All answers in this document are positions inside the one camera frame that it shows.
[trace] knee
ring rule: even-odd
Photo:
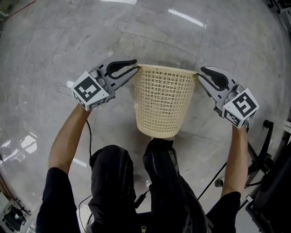
[[[173,142],[164,139],[154,138],[146,147],[145,155],[152,152],[168,152],[173,149]]]
[[[119,147],[117,145],[109,145],[103,147],[102,149],[96,151],[90,157],[90,166],[91,168],[94,167],[96,160],[102,161],[105,163],[112,163],[116,160],[120,160],[122,156],[129,156],[128,151]]]

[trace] wire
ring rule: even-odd
[[[89,128],[89,133],[90,133],[90,146],[89,146],[89,153],[90,153],[90,157],[91,157],[91,155],[92,155],[92,153],[91,153],[92,132],[91,132],[91,127],[90,127],[90,124],[89,124],[88,120],[86,121],[86,123],[87,123],[87,126],[88,126],[88,128]]]
[[[88,225],[89,224],[89,222],[90,222],[90,219],[91,219],[91,217],[92,217],[92,213],[90,214],[90,216],[89,216],[89,218],[88,218],[88,221],[87,221],[87,223],[86,223],[86,225]]]
[[[246,184],[246,186],[250,187],[250,186],[255,186],[255,185],[258,185],[258,184],[262,184],[262,180],[257,182],[257,183],[253,183],[253,184]]]
[[[91,153],[92,131],[91,131],[91,127],[90,127],[90,124],[89,124],[88,120],[86,120],[86,123],[87,123],[87,126],[88,126],[88,128],[89,128],[89,134],[90,134],[89,153],[90,153],[90,157],[91,157],[91,155],[92,155],[92,153]],[[82,223],[81,212],[80,212],[80,206],[81,206],[82,202],[84,202],[85,200],[87,200],[89,197],[87,197],[86,199],[84,199],[83,201],[81,201],[80,204],[79,204],[79,218],[80,218],[80,222],[81,222],[82,228],[83,228],[83,230],[85,231],[85,233],[87,233],[87,232],[86,232],[86,230],[85,230],[85,228],[84,228],[84,226],[83,226],[83,223]]]
[[[85,228],[83,226],[83,223],[82,223],[80,206],[81,206],[82,202],[84,202],[85,200],[87,200],[89,197],[87,197],[86,199],[84,199],[83,201],[81,201],[80,204],[79,204],[79,218],[80,218],[80,222],[81,222],[82,228],[85,231],[85,233],[87,233],[87,232],[86,232],[86,230],[85,230]]]
[[[6,20],[8,20],[9,18],[11,18],[12,16],[14,16],[15,14],[17,14],[18,12],[20,12],[20,11],[22,11],[22,10],[24,10],[26,7],[28,7],[28,6],[30,6],[31,4],[34,4],[36,2],[36,0],[34,0],[33,2],[30,2],[29,4],[27,4],[25,7],[22,7],[21,9],[19,9],[18,11],[16,11],[16,12],[14,12],[13,14],[11,14],[10,16],[8,16],[8,18],[7,19],[5,19],[5,21]]]
[[[226,163],[223,164],[221,169],[218,171],[218,173],[213,177],[213,179],[210,181],[210,183],[207,185],[207,187],[203,190],[203,192],[198,197],[198,200],[201,198],[201,196],[206,192],[206,190],[209,188],[209,186],[212,184],[212,182],[215,180],[215,178],[219,175],[219,173],[222,171],[222,169],[226,166]]]

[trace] black cable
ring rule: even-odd
[[[89,153],[90,153],[90,157],[91,157],[91,155],[92,155],[92,153],[91,153],[91,145],[92,145],[92,132],[91,132],[91,127],[90,127],[90,125],[89,125],[89,122],[88,122],[88,120],[86,121],[86,123],[87,123],[87,126],[88,126],[88,128],[89,128],[89,133],[90,133],[90,146],[89,146]]]
[[[83,223],[82,223],[80,206],[81,206],[82,202],[84,202],[85,200],[87,200],[89,197],[87,197],[86,199],[84,199],[83,201],[81,201],[80,204],[79,204],[79,218],[80,218],[80,222],[81,222],[82,228],[85,231],[85,233],[87,233],[87,232],[86,232],[86,230],[85,230],[85,228],[83,226]]]
[[[146,198],[146,194],[149,192],[149,190],[148,191],[146,191],[145,193],[143,193],[142,195],[140,195],[136,200],[135,200],[135,203],[134,203],[134,207],[135,207],[135,209],[137,209],[139,206],[140,206],[140,204],[144,201],[144,199]]]
[[[255,186],[255,185],[258,185],[258,184],[262,184],[262,180],[257,182],[257,183],[253,183],[253,184],[246,184],[246,186],[250,187],[250,186]]]
[[[89,129],[89,134],[90,134],[89,153],[90,153],[90,157],[91,157],[91,155],[92,155],[92,153],[91,153],[92,132],[91,132],[91,127],[90,127],[90,124],[89,124],[88,120],[86,120],[86,123],[87,123],[88,129]],[[79,204],[79,218],[80,218],[80,222],[81,222],[82,228],[83,228],[83,230],[85,231],[85,233],[87,233],[87,232],[86,232],[86,230],[85,230],[85,228],[84,228],[84,226],[83,226],[83,223],[82,223],[81,213],[80,213],[80,206],[81,206],[82,202],[84,202],[85,200],[87,200],[89,197],[87,197],[86,199],[84,199],[83,201],[81,201],[80,204]]]
[[[90,219],[91,219],[91,217],[92,217],[92,213],[90,214],[90,216],[89,216],[89,218],[88,218],[88,221],[87,221],[87,223],[86,223],[86,225],[88,225],[89,224],[89,222],[90,222]]]
[[[198,197],[198,200],[201,198],[201,196],[206,192],[206,190],[209,188],[209,186],[212,184],[212,182],[215,180],[215,178],[219,175],[219,173],[222,171],[222,169],[226,166],[226,163],[222,166],[222,168],[218,171],[218,173],[213,177],[213,179],[210,181],[210,183],[207,185],[207,187],[203,190],[203,192]]]

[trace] white marker cube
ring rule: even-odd
[[[88,111],[106,101],[109,94],[85,71],[71,87],[73,97]]]
[[[223,106],[222,116],[240,128],[255,115],[258,108],[257,101],[247,88]]]

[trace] person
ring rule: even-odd
[[[36,220],[38,233],[80,232],[68,173],[89,114],[77,105],[52,145]],[[247,179],[246,128],[232,128],[221,198],[207,215],[180,175],[172,146],[173,141],[154,138],[143,156],[151,179],[151,224],[143,227],[143,232],[235,232],[235,218]],[[134,207],[133,162],[127,150],[106,146],[90,157],[90,167],[92,232],[142,232],[138,225],[140,215]]]

